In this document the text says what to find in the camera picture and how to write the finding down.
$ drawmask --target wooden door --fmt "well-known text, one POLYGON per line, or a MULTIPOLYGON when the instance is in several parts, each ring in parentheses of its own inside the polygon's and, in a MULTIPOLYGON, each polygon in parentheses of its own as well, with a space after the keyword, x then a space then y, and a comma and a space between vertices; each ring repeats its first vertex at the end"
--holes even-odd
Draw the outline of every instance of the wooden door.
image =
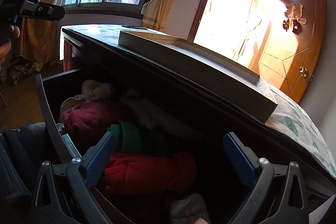
POLYGON ((326 25, 327 0, 280 0, 274 8, 272 29, 264 52, 255 70, 295 102, 299 103, 307 91, 316 67, 326 25), (294 31, 283 28, 285 5, 301 3, 302 17, 294 31), (300 67, 307 69, 303 77, 300 67))

